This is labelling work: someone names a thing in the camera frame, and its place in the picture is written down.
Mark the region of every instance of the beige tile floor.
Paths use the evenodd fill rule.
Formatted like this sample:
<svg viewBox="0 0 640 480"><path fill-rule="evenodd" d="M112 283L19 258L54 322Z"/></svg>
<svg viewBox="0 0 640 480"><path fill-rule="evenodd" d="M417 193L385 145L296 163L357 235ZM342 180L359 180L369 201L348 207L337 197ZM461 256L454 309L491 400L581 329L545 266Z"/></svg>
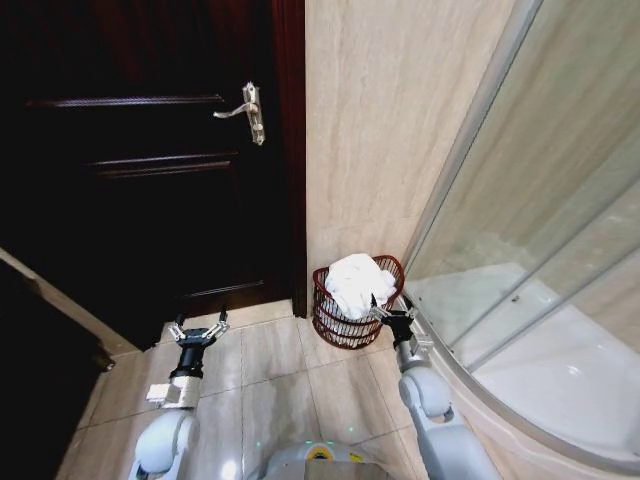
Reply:
<svg viewBox="0 0 640 480"><path fill-rule="evenodd" d="M365 349L340 350L282 302L231 311L229 322L232 330L206 353L188 478L246 478L278 447L305 440L358 445L408 479L428 478L397 391L389 332ZM178 347L162 342L116 359L96 385L59 480L127 477L138 435L162 413L144 402L147 388L164 382L177 358Z"/></svg>

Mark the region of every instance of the shower enclosure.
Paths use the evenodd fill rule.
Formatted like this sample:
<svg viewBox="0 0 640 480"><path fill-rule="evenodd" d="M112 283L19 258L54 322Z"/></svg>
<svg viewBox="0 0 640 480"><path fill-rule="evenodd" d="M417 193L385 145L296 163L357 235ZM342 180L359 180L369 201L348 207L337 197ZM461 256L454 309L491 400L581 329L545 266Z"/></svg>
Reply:
<svg viewBox="0 0 640 480"><path fill-rule="evenodd" d="M568 456L640 473L640 2L517 2L405 289L450 362Z"/></svg>

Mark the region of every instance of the door lock plate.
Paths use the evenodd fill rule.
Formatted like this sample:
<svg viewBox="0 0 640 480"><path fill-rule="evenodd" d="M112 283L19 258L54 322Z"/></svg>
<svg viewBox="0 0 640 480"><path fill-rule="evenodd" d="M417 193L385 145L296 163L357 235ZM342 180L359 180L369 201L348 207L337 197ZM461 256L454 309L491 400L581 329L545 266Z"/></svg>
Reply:
<svg viewBox="0 0 640 480"><path fill-rule="evenodd" d="M213 112L213 116L215 118L230 118L245 112L249 119L253 143L262 145L265 140L265 134L264 123L262 121L262 106L260 105L260 93L258 90L258 87L252 82L247 83L242 87L242 96L244 97L244 103L242 105L230 112Z"/></svg>

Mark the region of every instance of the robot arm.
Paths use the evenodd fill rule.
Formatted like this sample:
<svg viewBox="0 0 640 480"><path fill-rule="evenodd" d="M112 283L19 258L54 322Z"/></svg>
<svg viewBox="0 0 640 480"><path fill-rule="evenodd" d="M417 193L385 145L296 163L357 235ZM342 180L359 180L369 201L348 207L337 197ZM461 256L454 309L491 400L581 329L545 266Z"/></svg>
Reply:
<svg viewBox="0 0 640 480"><path fill-rule="evenodd" d="M393 346L402 372L400 396L416 427L429 478L500 479L482 444L453 406L449 386L427 367L421 342L410 328L414 310L387 312L374 304L372 313L393 331Z"/></svg>
<svg viewBox="0 0 640 480"><path fill-rule="evenodd" d="M182 330L183 322L179 316L169 327L182 349L178 366L169 376L170 383L151 385L147 393L148 401L168 410L138 438L129 480L145 480L150 476L162 480L185 478L187 455L198 437L194 411L200 398L204 351L229 330L229 324L225 307L218 323L209 329Z"/></svg>

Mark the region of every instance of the basket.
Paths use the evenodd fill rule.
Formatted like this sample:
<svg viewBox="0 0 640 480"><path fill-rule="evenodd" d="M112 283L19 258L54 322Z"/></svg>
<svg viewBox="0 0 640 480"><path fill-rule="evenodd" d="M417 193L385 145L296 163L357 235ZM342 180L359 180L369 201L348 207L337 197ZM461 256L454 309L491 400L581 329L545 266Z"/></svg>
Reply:
<svg viewBox="0 0 640 480"><path fill-rule="evenodd" d="M391 308L395 299L404 287L404 271L400 262L391 255L373 257L381 270L389 270L395 277L396 293L389 297L389 301L382 308ZM331 298L331 294L324 288L324 281L329 274L329 267L313 272L313 328L322 339L338 348L356 350L371 344L382 328L382 323L372 316L358 320L345 317L338 304Z"/></svg>

